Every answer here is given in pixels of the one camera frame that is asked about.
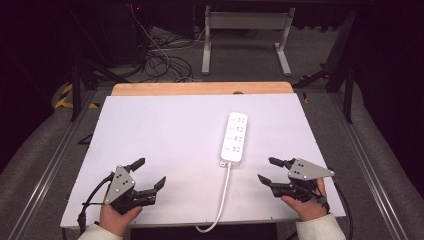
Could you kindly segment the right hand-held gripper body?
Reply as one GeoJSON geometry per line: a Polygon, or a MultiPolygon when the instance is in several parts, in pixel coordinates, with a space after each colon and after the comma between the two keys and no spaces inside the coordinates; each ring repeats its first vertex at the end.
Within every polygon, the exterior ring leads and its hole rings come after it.
{"type": "Polygon", "coordinates": [[[326,198],[318,189],[319,178],[333,177],[335,172],[301,158],[293,158],[292,167],[281,167],[288,170],[289,183],[271,183],[270,189],[275,197],[290,196],[299,202],[316,199],[326,202],[326,198]]]}

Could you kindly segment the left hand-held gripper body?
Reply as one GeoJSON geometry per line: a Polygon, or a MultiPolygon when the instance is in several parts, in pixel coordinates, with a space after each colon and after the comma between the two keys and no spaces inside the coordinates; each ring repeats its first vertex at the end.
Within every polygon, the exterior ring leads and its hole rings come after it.
{"type": "Polygon", "coordinates": [[[156,189],[136,191],[136,182],[131,177],[133,168],[119,165],[116,168],[111,184],[108,187],[104,203],[110,205],[121,215],[137,206],[154,205],[156,202],[156,189]]]}

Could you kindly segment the white power strip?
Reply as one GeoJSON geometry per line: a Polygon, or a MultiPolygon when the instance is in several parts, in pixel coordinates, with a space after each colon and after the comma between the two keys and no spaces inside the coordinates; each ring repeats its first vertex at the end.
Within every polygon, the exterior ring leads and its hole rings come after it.
{"type": "Polygon", "coordinates": [[[238,112],[229,114],[220,153],[220,165],[222,167],[240,164],[243,157],[247,123],[248,117],[246,114],[238,112]]]}

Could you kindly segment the person's left hand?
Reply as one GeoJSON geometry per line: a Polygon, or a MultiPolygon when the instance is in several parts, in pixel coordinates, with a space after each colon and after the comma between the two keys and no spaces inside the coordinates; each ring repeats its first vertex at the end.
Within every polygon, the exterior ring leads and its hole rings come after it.
{"type": "Polygon", "coordinates": [[[142,207],[137,206],[125,214],[120,214],[110,205],[103,205],[100,210],[99,226],[110,233],[123,237],[129,224],[135,220],[142,207]]]}

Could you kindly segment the person's right hand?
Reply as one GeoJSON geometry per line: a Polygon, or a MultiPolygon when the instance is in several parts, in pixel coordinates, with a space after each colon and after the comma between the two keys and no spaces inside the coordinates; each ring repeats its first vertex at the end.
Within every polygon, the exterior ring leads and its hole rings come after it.
{"type": "Polygon", "coordinates": [[[282,196],[281,200],[297,213],[301,221],[311,221],[329,214],[329,211],[315,199],[302,203],[290,196],[282,196]]]}

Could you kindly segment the black metal stand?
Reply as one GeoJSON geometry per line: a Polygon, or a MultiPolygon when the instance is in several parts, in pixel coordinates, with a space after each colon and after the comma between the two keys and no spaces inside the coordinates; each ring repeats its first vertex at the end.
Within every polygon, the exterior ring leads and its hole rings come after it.
{"type": "Polygon", "coordinates": [[[348,123],[352,123],[351,105],[353,96],[353,69],[349,63],[346,53],[352,25],[354,23],[357,11],[352,9],[347,16],[336,40],[330,50],[327,60],[322,65],[322,69],[311,76],[303,76],[298,83],[292,85],[295,89],[303,88],[319,79],[328,78],[325,89],[328,93],[336,93],[341,87],[344,87],[343,115],[348,123]]]}
{"type": "Polygon", "coordinates": [[[88,59],[78,60],[71,70],[71,84],[72,84],[72,117],[71,121],[74,122],[82,112],[83,103],[81,97],[81,85],[89,91],[94,91],[99,86],[99,77],[95,75],[99,72],[107,80],[112,80],[117,83],[126,83],[123,77],[118,76],[105,67],[88,59]]]}

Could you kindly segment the dark computer tower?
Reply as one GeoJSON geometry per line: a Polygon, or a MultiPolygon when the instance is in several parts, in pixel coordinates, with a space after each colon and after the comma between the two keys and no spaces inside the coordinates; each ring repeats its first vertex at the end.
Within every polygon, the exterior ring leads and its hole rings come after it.
{"type": "Polygon", "coordinates": [[[144,65],[147,40],[128,4],[107,2],[96,7],[114,65],[144,65]]]}

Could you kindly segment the aluminium floor rail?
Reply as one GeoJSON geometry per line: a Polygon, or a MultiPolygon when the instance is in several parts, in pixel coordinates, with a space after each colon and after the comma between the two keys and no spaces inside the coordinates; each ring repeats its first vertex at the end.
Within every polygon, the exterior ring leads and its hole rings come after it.
{"type": "Polygon", "coordinates": [[[30,227],[36,213],[38,212],[48,190],[63,162],[64,155],[66,154],[70,142],[77,131],[81,119],[89,108],[96,92],[89,90],[83,97],[80,105],[81,110],[76,115],[73,121],[70,121],[64,135],[58,143],[58,146],[49,160],[41,178],[36,182],[35,189],[33,190],[24,210],[22,211],[19,219],[17,220],[13,230],[9,234],[7,240],[23,240],[28,228],[30,227]]]}
{"type": "Polygon", "coordinates": [[[353,150],[356,155],[356,161],[364,175],[365,181],[371,191],[371,194],[376,202],[376,205],[384,219],[384,222],[390,232],[393,240],[409,240],[397,214],[394,211],[393,205],[377,176],[370,159],[360,142],[360,139],[351,123],[346,120],[342,109],[342,102],[336,94],[329,94],[330,101],[335,108],[341,122],[349,136],[349,140],[353,145],[353,150]]]}

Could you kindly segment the white metal table frame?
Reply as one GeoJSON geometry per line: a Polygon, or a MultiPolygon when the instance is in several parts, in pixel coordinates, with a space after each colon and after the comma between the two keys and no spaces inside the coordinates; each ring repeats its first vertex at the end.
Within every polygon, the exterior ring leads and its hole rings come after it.
{"type": "Polygon", "coordinates": [[[290,8],[283,13],[250,13],[250,12],[217,12],[211,10],[212,6],[205,7],[204,47],[201,73],[210,73],[211,62],[211,39],[212,29],[258,29],[258,30],[281,30],[282,36],[279,42],[274,44],[277,57],[284,76],[292,74],[287,57],[285,45],[288,39],[292,21],[295,16],[295,8],[290,8]]]}

